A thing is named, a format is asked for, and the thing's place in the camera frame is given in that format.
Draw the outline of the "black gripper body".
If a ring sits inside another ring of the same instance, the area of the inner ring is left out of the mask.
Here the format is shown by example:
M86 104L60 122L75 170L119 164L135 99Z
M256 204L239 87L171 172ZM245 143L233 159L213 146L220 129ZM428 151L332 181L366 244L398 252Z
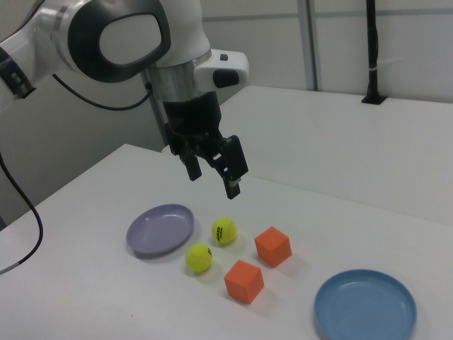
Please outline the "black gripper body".
M171 152L179 155L187 142L207 155L218 153L222 139L219 123L222 117L215 92L205 93L184 102L163 102L168 118L165 130Z

